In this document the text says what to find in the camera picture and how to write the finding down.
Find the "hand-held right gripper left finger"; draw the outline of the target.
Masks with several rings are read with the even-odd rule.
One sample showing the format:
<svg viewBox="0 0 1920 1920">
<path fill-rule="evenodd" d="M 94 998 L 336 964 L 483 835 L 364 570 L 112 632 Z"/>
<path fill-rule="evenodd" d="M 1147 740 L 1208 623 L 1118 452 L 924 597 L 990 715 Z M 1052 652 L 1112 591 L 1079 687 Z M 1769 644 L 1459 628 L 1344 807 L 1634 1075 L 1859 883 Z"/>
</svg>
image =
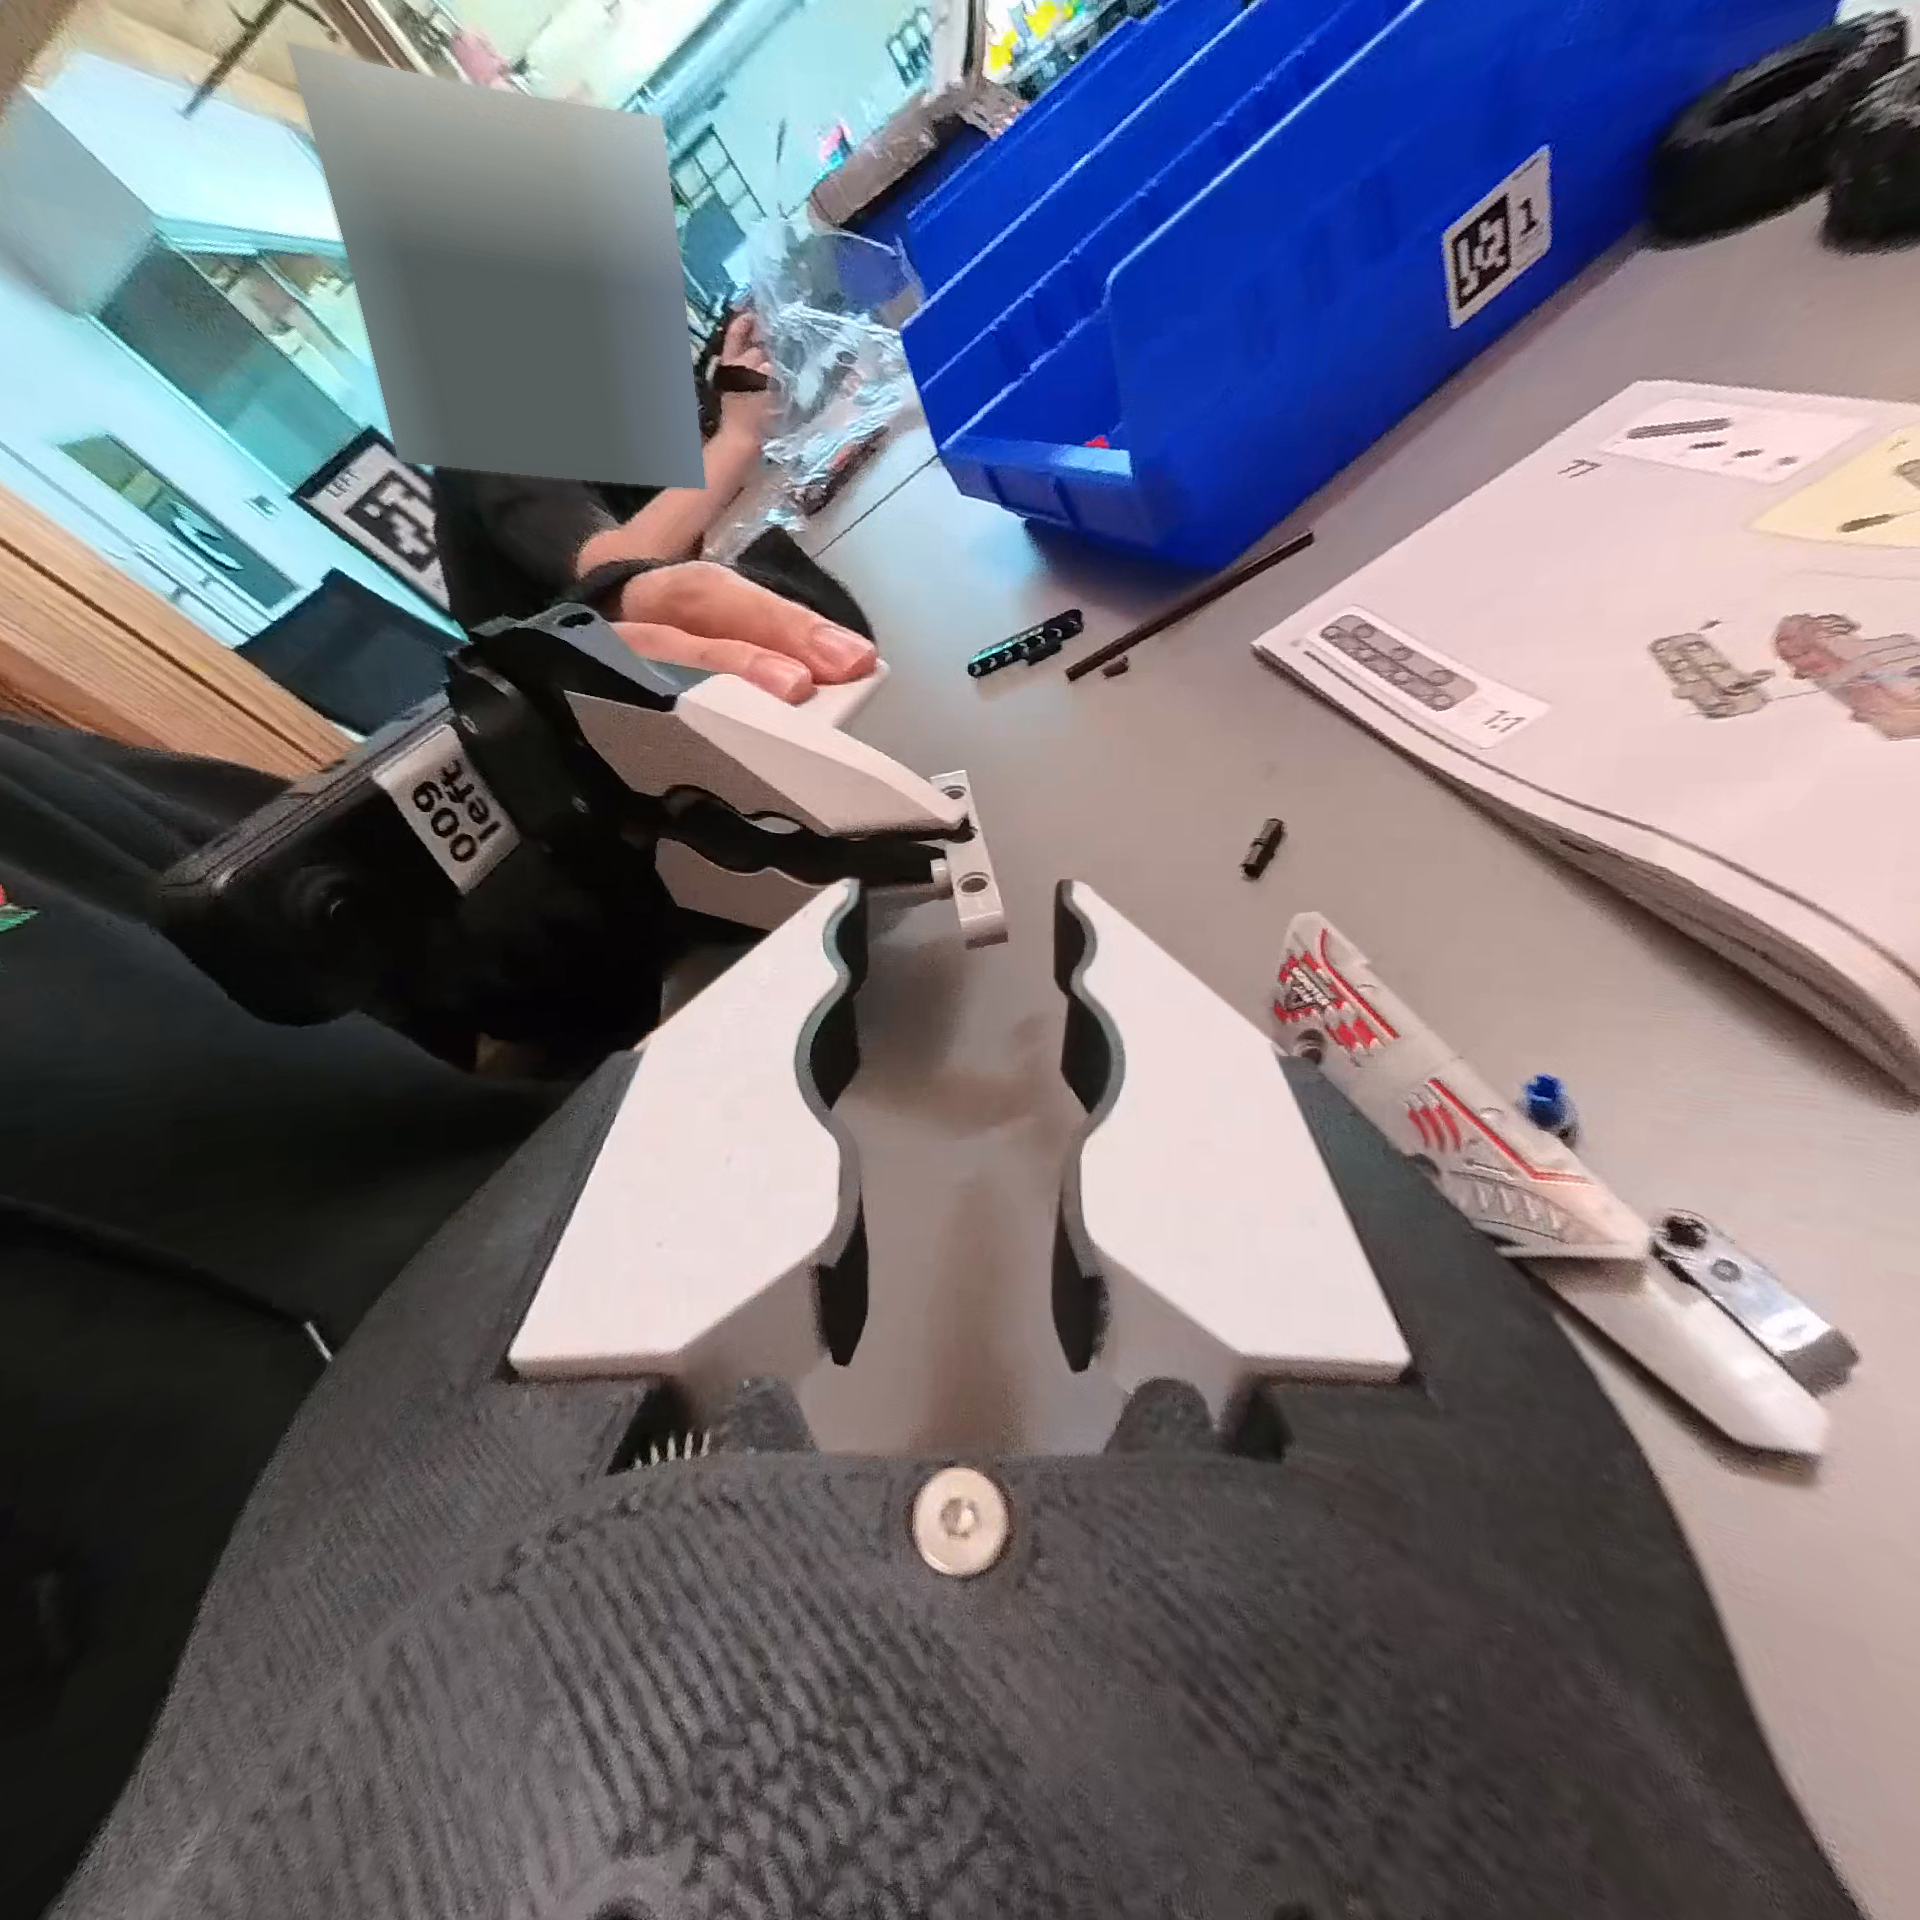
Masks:
<svg viewBox="0 0 1920 1920">
<path fill-rule="evenodd" d="M 507 1349 L 529 1383 L 730 1395 L 830 1360 L 824 1290 L 862 1277 L 858 1067 L 867 902 L 839 879 L 666 1019 Z"/>
</svg>

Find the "long black toy axle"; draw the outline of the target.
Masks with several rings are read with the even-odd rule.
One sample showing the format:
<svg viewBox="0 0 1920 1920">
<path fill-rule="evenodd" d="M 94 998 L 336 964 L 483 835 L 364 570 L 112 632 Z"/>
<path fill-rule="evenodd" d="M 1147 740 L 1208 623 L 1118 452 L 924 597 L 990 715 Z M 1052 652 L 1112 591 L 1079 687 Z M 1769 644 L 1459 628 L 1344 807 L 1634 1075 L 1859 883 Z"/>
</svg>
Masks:
<svg viewBox="0 0 1920 1920">
<path fill-rule="evenodd" d="M 1142 620 L 1134 628 L 1124 631 L 1123 635 L 1102 642 L 1094 653 L 1074 661 L 1066 669 L 1066 682 L 1076 684 L 1083 682 L 1110 664 L 1120 662 L 1127 658 L 1139 644 L 1159 638 L 1168 628 L 1180 627 L 1195 613 L 1212 607 L 1216 600 L 1225 598 L 1227 594 L 1236 591 L 1240 588 L 1248 586 L 1250 580 L 1265 575 L 1268 570 L 1275 570 L 1299 556 L 1303 556 L 1314 543 L 1314 531 L 1300 533 L 1283 543 L 1271 547 L 1248 560 L 1236 563 L 1219 571 L 1215 579 L 1191 588 L 1174 603 L 1161 607 L 1159 613 Z"/>
</svg>

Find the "plain white toy panel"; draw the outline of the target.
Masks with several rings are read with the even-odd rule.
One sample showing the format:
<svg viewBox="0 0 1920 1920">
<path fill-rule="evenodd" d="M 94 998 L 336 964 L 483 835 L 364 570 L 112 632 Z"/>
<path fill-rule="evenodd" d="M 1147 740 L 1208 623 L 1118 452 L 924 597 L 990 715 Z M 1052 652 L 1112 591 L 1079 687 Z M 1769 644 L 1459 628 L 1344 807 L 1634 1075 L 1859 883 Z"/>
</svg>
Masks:
<svg viewBox="0 0 1920 1920">
<path fill-rule="evenodd" d="M 1815 1395 L 1658 1258 L 1531 1259 L 1528 1271 L 1726 1442 L 1799 1461 L 1828 1452 L 1832 1415 Z"/>
</svg>

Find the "wooden cabinet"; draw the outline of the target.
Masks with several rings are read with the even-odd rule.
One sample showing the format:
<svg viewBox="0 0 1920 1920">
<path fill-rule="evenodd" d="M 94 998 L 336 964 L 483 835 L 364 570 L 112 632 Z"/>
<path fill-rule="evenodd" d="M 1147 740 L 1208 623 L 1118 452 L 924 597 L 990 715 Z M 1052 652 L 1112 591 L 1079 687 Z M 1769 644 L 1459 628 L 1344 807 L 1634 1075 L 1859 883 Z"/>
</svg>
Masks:
<svg viewBox="0 0 1920 1920">
<path fill-rule="evenodd" d="M 271 776 L 313 775 L 350 750 L 346 731 L 11 492 L 3 714 Z"/>
</svg>

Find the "black toy beam with holes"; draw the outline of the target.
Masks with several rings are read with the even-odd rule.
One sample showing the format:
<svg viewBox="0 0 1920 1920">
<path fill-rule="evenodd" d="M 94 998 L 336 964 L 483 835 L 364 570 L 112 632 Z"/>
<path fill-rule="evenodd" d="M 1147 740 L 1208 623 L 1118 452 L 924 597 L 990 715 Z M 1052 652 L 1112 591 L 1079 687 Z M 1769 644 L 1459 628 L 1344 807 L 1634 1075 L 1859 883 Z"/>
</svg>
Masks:
<svg viewBox="0 0 1920 1920">
<path fill-rule="evenodd" d="M 1070 639 L 1081 635 L 1083 628 L 1086 616 L 1081 607 L 1067 607 L 1059 614 L 1050 614 L 1004 639 L 979 646 L 967 658 L 967 677 L 972 682 L 984 682 L 1011 664 L 1039 664 L 1040 661 L 1060 653 Z"/>
</svg>

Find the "clear plastic bags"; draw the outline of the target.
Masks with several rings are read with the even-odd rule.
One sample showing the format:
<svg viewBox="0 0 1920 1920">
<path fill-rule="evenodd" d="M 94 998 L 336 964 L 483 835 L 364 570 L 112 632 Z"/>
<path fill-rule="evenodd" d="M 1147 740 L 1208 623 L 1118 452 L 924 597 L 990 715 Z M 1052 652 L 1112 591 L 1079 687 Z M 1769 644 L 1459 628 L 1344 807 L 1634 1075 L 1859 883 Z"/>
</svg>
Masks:
<svg viewBox="0 0 1920 1920">
<path fill-rule="evenodd" d="M 752 234 L 747 267 L 778 407 L 759 478 L 737 502 L 734 548 L 818 519 L 921 414 L 903 344 L 921 276 L 899 243 L 799 210 Z"/>
</svg>

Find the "person's left hand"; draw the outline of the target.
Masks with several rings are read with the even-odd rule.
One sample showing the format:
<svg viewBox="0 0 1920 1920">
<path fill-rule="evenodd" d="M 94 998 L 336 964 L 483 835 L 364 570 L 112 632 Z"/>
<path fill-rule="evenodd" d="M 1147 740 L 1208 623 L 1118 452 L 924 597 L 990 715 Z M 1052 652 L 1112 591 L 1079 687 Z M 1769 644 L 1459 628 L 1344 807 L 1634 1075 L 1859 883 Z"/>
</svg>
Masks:
<svg viewBox="0 0 1920 1920">
<path fill-rule="evenodd" d="M 880 662 L 873 639 L 707 560 L 626 580 L 610 627 L 642 658 L 734 677 L 792 707 L 868 682 Z"/>
</svg>

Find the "light grey toy beam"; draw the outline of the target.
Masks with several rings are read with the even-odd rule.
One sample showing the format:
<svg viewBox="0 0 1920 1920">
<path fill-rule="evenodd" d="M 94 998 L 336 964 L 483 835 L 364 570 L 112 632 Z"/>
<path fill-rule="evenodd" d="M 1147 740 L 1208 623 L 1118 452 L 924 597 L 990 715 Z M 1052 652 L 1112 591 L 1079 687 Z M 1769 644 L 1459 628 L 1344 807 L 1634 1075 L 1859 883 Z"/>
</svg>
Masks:
<svg viewBox="0 0 1920 1920">
<path fill-rule="evenodd" d="M 979 815 L 979 802 L 967 771 L 939 775 L 936 783 L 964 805 L 967 835 L 942 842 L 934 853 L 930 877 L 936 893 L 951 901 L 962 943 L 972 951 L 1009 941 L 1007 909 L 992 847 Z"/>
</svg>

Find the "building instruction booklet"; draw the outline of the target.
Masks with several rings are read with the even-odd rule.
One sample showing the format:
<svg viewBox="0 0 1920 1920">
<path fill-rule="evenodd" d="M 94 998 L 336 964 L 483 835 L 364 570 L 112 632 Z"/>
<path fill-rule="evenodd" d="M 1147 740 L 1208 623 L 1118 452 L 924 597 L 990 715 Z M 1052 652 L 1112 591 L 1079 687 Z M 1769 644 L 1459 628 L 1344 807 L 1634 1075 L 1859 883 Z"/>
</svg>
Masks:
<svg viewBox="0 0 1920 1920">
<path fill-rule="evenodd" d="M 1919 407 L 1646 379 L 1254 639 L 1919 1085 Z"/>
</svg>

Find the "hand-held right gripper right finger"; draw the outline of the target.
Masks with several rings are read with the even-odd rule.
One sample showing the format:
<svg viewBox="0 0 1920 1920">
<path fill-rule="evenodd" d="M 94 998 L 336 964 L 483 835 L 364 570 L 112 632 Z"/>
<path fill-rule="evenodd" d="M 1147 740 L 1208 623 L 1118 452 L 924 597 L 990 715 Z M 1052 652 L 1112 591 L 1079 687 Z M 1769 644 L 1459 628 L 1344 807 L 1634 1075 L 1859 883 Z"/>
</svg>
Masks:
<svg viewBox="0 0 1920 1920">
<path fill-rule="evenodd" d="M 1279 1044 L 1081 879 L 1054 899 L 1063 1165 L 1052 1320 L 1120 1388 L 1401 1380 L 1410 1350 Z"/>
</svg>

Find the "white red printed toy panel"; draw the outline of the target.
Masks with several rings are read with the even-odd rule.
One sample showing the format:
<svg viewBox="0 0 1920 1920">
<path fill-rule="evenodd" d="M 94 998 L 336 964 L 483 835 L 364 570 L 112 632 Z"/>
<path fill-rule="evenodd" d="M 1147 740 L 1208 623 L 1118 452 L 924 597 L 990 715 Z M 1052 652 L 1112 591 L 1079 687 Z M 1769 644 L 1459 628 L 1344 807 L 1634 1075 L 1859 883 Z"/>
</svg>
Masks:
<svg viewBox="0 0 1920 1920">
<path fill-rule="evenodd" d="M 1287 1048 L 1506 1258 L 1649 1255 L 1649 1222 L 1385 988 L 1327 917 L 1303 912 L 1287 925 L 1273 1015 Z"/>
</svg>

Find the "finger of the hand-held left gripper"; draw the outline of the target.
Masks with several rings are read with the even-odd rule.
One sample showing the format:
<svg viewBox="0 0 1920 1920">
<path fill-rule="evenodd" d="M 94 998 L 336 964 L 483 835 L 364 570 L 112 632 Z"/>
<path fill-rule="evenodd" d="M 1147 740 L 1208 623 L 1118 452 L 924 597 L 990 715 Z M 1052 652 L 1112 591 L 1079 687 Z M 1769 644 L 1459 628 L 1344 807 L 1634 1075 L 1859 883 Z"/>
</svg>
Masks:
<svg viewBox="0 0 1920 1920">
<path fill-rule="evenodd" d="M 601 771 L 595 797 L 650 861 L 681 847 L 737 876 L 906 883 L 977 837 L 944 783 L 738 677 L 563 702 Z"/>
<path fill-rule="evenodd" d="M 951 902 L 955 925 L 970 933 L 967 914 L 954 902 L 954 879 L 947 874 L 947 854 L 970 854 L 970 842 L 936 844 L 928 853 L 928 877 L 880 879 L 882 892 L 906 892 L 912 899 L 944 899 Z M 673 902 L 695 917 L 727 920 L 743 928 L 772 930 L 794 918 L 824 888 L 839 885 L 839 877 L 804 879 L 790 871 L 759 866 L 738 871 L 716 858 L 674 838 L 657 842 L 657 874 Z"/>
</svg>

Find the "blue storage bin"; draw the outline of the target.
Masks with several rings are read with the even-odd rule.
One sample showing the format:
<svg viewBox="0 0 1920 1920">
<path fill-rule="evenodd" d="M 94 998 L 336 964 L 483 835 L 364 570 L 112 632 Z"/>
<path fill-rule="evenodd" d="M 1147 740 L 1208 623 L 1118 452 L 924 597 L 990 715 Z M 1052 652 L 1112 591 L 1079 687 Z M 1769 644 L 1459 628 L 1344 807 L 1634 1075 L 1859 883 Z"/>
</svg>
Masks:
<svg viewBox="0 0 1920 1920">
<path fill-rule="evenodd" d="M 1174 3 L 1130 15 L 951 170 L 906 216 L 903 246 L 924 298 L 1009 234 L 1240 12 L 1234 3 Z"/>
<path fill-rule="evenodd" d="M 939 447 L 1094 320 L 1110 278 L 1407 5 L 1258 3 L 1183 64 L 903 328 Z"/>
</svg>

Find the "grey toy connector piece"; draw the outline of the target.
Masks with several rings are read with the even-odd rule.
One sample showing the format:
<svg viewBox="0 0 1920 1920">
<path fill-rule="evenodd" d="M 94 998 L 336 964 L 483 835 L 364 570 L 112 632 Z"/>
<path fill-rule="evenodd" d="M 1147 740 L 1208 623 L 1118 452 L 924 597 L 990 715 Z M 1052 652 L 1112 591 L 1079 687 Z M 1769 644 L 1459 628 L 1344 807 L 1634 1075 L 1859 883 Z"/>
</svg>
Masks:
<svg viewBox="0 0 1920 1920">
<path fill-rule="evenodd" d="M 1705 1215 L 1664 1214 L 1654 1228 L 1650 1252 L 1811 1395 L 1828 1395 L 1855 1376 L 1859 1349 L 1852 1338 Z"/>
</svg>

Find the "blue bin with tag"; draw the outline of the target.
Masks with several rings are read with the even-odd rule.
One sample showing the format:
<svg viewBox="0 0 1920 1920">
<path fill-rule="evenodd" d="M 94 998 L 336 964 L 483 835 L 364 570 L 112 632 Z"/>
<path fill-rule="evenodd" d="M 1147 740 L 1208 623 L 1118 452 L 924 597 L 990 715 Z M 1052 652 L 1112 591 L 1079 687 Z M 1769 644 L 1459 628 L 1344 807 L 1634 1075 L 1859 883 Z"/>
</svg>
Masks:
<svg viewBox="0 0 1920 1920">
<path fill-rule="evenodd" d="M 1655 140 L 1833 5 L 1407 5 L 942 452 L 1219 570 L 1642 222 Z"/>
</svg>

